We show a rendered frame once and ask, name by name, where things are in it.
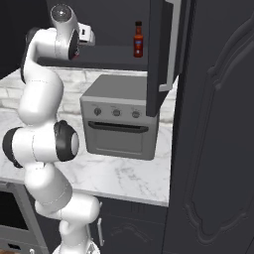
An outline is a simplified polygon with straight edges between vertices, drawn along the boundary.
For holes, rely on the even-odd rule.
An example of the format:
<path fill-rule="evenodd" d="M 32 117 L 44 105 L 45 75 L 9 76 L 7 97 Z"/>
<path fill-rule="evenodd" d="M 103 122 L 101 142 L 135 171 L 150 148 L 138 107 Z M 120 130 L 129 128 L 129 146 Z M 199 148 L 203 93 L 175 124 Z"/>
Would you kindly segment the dark base cabinet door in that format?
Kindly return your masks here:
<path fill-rule="evenodd" d="M 98 200 L 104 245 L 99 244 L 97 220 L 90 232 L 101 254 L 162 254 L 166 207 L 101 196 Z"/>

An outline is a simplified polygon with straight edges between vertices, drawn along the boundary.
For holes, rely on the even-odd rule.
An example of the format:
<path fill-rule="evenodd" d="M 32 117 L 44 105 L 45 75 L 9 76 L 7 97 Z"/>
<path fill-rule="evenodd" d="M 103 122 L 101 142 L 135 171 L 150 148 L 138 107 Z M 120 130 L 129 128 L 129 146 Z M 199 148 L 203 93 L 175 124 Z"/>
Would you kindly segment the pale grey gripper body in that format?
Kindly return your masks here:
<path fill-rule="evenodd" d="M 95 35 L 94 35 L 93 31 L 90 32 L 90 38 L 86 44 L 88 46 L 95 46 Z"/>

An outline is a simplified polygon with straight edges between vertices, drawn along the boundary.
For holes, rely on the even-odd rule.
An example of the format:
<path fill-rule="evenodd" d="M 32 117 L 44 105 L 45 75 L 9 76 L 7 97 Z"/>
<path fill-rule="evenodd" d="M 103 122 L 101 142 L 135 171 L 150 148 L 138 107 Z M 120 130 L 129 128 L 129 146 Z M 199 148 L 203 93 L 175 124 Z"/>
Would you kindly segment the dark tall cabinet panel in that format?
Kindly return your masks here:
<path fill-rule="evenodd" d="M 254 0 L 195 0 L 163 254 L 254 254 Z"/>

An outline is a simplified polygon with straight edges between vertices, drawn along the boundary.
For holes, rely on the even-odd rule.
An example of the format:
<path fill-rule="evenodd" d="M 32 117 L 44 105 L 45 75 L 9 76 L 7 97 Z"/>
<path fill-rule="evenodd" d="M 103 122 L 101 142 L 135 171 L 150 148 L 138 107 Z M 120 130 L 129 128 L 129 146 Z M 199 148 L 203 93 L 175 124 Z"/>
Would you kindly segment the toaster oven door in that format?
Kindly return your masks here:
<path fill-rule="evenodd" d="M 146 133 L 97 130 L 87 125 L 87 148 L 95 153 L 141 154 Z"/>

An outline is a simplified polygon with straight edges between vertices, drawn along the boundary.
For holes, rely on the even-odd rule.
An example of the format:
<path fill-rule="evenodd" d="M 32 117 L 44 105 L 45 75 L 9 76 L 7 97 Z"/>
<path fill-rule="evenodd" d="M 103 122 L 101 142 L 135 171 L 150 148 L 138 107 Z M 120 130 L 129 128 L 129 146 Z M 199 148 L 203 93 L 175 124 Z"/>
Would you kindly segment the dark wall cabinet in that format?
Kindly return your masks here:
<path fill-rule="evenodd" d="M 79 23 L 89 25 L 95 45 L 80 46 L 72 61 L 41 58 L 40 64 L 63 67 L 146 70 L 150 0 L 46 0 L 48 10 L 65 3 Z M 142 22 L 144 55 L 133 57 L 135 22 Z"/>

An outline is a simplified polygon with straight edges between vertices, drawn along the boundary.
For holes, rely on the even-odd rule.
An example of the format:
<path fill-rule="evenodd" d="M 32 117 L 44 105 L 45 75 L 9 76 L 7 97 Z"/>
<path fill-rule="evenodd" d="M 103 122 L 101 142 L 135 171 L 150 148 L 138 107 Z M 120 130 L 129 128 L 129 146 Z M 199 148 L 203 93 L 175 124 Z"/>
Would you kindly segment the grey built-in oven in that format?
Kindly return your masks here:
<path fill-rule="evenodd" d="M 0 181 L 0 252 L 50 254 L 23 185 Z"/>

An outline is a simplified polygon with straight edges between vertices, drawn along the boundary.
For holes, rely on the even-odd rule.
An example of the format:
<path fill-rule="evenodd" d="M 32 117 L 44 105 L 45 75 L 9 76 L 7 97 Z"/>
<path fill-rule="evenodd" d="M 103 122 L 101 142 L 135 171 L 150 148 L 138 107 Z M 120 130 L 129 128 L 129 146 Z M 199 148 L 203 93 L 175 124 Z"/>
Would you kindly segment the dark open cabinet door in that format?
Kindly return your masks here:
<path fill-rule="evenodd" d="M 0 79 L 20 67 L 29 30 L 49 26 L 46 0 L 0 0 Z"/>
<path fill-rule="evenodd" d="M 186 0 L 182 0 L 174 80 L 179 73 L 185 10 Z M 146 114 L 151 117 L 158 114 L 169 93 L 160 92 L 159 85 L 167 81 L 172 17 L 171 3 L 165 0 L 150 0 Z"/>

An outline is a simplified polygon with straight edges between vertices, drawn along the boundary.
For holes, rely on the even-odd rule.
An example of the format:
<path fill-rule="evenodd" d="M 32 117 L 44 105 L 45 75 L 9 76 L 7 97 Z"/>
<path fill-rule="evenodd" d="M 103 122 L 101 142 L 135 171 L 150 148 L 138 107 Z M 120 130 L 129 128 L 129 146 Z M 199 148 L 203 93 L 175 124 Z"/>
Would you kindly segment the grey toaster oven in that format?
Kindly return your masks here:
<path fill-rule="evenodd" d="M 155 117 L 146 115 L 147 77 L 131 75 L 102 74 L 80 97 L 80 111 L 83 122 L 86 150 L 91 154 L 131 158 L 138 160 L 153 160 L 155 157 L 158 137 L 160 113 Z M 101 113 L 96 116 L 95 108 Z M 112 114 L 114 109 L 121 111 L 120 116 Z M 139 111 L 140 117 L 132 117 L 133 111 Z M 87 148 L 88 121 L 109 122 L 116 124 L 141 125 L 149 127 L 143 136 L 141 154 L 110 154 L 107 152 L 95 153 Z"/>

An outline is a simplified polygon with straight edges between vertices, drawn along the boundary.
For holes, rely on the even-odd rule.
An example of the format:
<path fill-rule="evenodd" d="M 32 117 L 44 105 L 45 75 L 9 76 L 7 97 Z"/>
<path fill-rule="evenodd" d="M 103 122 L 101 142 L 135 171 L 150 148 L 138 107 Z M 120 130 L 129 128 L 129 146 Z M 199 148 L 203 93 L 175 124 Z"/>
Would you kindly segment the red hot sauce bottle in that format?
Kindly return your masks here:
<path fill-rule="evenodd" d="M 135 35 L 133 37 L 134 57 L 141 58 L 143 56 L 143 34 L 142 34 L 142 22 L 135 22 Z"/>

